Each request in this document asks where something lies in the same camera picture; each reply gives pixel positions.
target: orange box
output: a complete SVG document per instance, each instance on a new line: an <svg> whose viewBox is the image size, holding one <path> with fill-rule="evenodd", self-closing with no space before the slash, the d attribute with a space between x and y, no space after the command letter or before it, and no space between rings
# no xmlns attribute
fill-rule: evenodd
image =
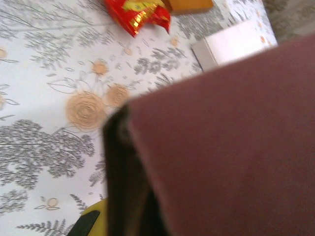
<svg viewBox="0 0 315 236"><path fill-rule="evenodd" d="M213 7L212 0L163 0L172 15L202 13Z"/></svg>

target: white box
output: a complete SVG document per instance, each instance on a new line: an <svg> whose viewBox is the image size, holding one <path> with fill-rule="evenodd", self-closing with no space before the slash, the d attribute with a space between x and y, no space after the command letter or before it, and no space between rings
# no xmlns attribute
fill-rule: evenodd
<svg viewBox="0 0 315 236"><path fill-rule="evenodd" d="M242 60L265 48L250 20L210 35L192 46L204 72Z"/></svg>

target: red snack wrapper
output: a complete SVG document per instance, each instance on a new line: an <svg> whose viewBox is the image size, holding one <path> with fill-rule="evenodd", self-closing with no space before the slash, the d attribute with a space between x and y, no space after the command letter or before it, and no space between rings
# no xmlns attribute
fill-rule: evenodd
<svg viewBox="0 0 315 236"><path fill-rule="evenodd" d="M135 37L145 23L162 26L169 32L171 16L162 0L104 0L108 13Z"/></svg>

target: white tablecloth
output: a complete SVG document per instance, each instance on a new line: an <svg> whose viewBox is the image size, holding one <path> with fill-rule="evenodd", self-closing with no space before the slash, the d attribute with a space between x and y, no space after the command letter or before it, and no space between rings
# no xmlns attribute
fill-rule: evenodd
<svg viewBox="0 0 315 236"><path fill-rule="evenodd" d="M260 0L216 0L136 38L101 0L0 0L0 235L65 236L106 197L104 118L200 73L190 45L246 19L276 44Z"/></svg>

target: orange flower pattern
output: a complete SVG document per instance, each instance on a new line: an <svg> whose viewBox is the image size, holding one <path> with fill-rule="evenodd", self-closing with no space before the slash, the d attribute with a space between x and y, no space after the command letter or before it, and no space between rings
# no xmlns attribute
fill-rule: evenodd
<svg viewBox="0 0 315 236"><path fill-rule="evenodd" d="M131 56L132 55L132 50L130 48L125 48L124 49L124 53L126 53L129 56Z"/></svg>
<svg viewBox="0 0 315 236"><path fill-rule="evenodd" d="M114 84L107 92L106 99L108 104L113 107L122 106L130 97L126 86Z"/></svg>
<svg viewBox="0 0 315 236"><path fill-rule="evenodd" d="M3 49L0 48L0 59L6 58L7 52Z"/></svg>
<svg viewBox="0 0 315 236"><path fill-rule="evenodd" d="M102 99L90 92L73 95L66 104L65 112L68 120L82 130L98 128L106 118Z"/></svg>
<svg viewBox="0 0 315 236"><path fill-rule="evenodd" d="M179 44L178 36L172 37L171 40L170 40L170 43L171 43L174 47L177 47L178 44Z"/></svg>
<svg viewBox="0 0 315 236"><path fill-rule="evenodd" d="M34 209L47 209L47 210L58 210L60 209L60 207L58 207L59 201L57 198L50 198L47 200L45 205L40 205L35 207Z"/></svg>
<svg viewBox="0 0 315 236"><path fill-rule="evenodd" d="M0 94L0 111L2 110L5 104L5 98Z"/></svg>
<svg viewBox="0 0 315 236"><path fill-rule="evenodd" d="M261 40L262 43L266 42L266 39L263 36L260 37L260 40Z"/></svg>
<svg viewBox="0 0 315 236"><path fill-rule="evenodd" d="M106 63L103 60L97 60L92 65L92 71L96 75L105 75L108 71Z"/></svg>

